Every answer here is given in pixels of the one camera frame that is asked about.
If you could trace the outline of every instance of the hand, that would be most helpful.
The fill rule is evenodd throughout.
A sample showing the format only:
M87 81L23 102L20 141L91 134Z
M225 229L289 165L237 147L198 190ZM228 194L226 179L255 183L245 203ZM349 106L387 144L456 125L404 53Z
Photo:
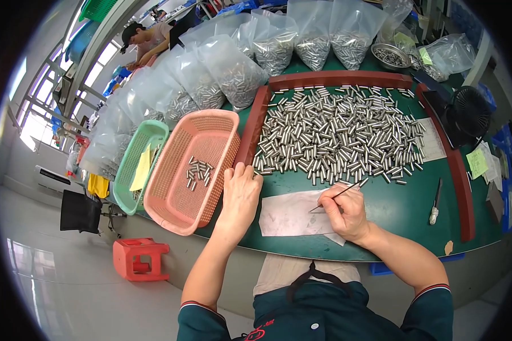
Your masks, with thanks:
M332 199L346 188L347 185L336 183L320 195L318 203L326 211L334 232L347 241L357 243L369 234L364 195L360 188L354 187Z
M264 178L254 176L254 167L239 162L224 171L224 204L213 236L235 247L254 220Z
M153 54L150 54L150 52L144 53L144 55L140 58L137 65L138 66L144 66L150 62L150 59L152 58Z
M128 65L125 65L125 68L128 71L133 71L137 68L137 62L132 62L132 63L129 63Z

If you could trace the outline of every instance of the green basket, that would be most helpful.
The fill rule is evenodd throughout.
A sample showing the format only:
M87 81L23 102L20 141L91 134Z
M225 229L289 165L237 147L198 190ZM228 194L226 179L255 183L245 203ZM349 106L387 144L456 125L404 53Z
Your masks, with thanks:
M114 194L117 204L128 215L134 215L137 211L144 209L143 203L141 203L144 197L144 191L146 190L146 185L148 184L150 175L153 172L156 161L159 158L168 137L169 127L165 123L149 119L143 121L139 125L137 131L133 135L133 138L129 142L129 146L127 146L125 155L123 156L120 167L118 168L116 180L114 181L114 187L112 189L112 193ZM140 155L144 150L146 150L148 145L150 145L150 149L154 149L158 145L161 146L158 150L157 157L150 165L150 172L146 177L146 181L144 181L144 186L140 193L139 200L135 201L133 199L133 193L129 188L135 179L135 172L139 165Z
M89 0L82 8L78 21L88 18L96 22L103 22L104 17L107 16L116 2L117 0Z

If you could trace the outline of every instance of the pink shirt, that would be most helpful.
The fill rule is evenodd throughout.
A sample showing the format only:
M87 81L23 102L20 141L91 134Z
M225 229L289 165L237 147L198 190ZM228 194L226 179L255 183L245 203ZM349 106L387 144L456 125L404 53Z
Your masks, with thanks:
M146 52L163 43L167 33L171 31L171 28L172 26L165 22L159 22L152 26L151 29L149 29L153 30L152 38L142 44L137 44L137 61L140 60Z

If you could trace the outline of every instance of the black chair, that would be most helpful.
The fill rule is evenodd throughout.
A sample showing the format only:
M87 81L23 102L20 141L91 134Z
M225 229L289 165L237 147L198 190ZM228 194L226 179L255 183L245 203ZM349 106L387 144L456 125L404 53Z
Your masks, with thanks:
M99 232L99 221L101 215L108 217L108 228L115 233L118 238L121 235L114 230L113 217L126 217L125 213L113 213L114 204L110 203L108 212L101 212L103 203L99 198L95 200L85 194L65 190L61 202L61 222L59 229L61 231L78 230L80 233L89 232L101 235Z
M171 31L169 31L170 49L175 47L177 44L184 46L179 37L199 23L199 18L195 12L196 7L197 6L194 6L184 17L177 20Z

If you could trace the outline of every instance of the pink plastic basket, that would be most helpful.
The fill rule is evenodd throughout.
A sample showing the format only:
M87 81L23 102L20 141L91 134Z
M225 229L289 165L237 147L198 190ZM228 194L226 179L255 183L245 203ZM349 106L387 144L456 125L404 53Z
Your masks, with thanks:
M224 170L230 168L241 142L239 116L210 109L184 116L173 130L148 182L144 209L161 227L181 236L209 223L224 188ZM186 187L191 156L215 169L208 187L198 181Z

